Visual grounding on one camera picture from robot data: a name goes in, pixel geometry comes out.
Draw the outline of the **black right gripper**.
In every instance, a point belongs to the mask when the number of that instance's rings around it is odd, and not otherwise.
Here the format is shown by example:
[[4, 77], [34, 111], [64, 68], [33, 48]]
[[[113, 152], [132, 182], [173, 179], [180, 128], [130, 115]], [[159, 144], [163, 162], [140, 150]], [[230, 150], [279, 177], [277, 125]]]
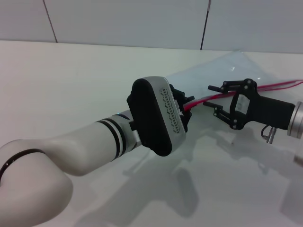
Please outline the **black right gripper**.
[[[222, 94], [250, 89], [257, 90], [257, 83], [252, 79], [224, 81], [220, 87], [208, 86], [208, 90]], [[295, 108], [292, 103], [260, 96], [256, 91], [236, 92], [230, 105], [230, 113], [223, 110], [223, 106], [214, 103], [204, 102], [204, 106], [213, 108], [213, 115], [233, 130], [242, 130], [248, 122], [287, 130]]]

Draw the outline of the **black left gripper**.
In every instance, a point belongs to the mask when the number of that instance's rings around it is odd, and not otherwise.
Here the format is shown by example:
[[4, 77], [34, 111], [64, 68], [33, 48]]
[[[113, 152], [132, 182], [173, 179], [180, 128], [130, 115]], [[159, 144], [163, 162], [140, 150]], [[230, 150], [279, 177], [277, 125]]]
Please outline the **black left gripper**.
[[184, 130], [185, 130], [185, 132], [187, 132], [188, 131], [187, 125], [192, 116], [192, 113], [190, 112], [190, 110], [185, 110], [184, 105], [189, 103], [190, 101], [193, 101], [195, 99], [195, 97], [194, 96], [186, 97], [184, 92], [175, 89], [172, 84], [170, 84], [169, 86], [172, 91], [173, 97], [177, 101], [177, 104], [181, 111], [180, 118], [181, 118]]

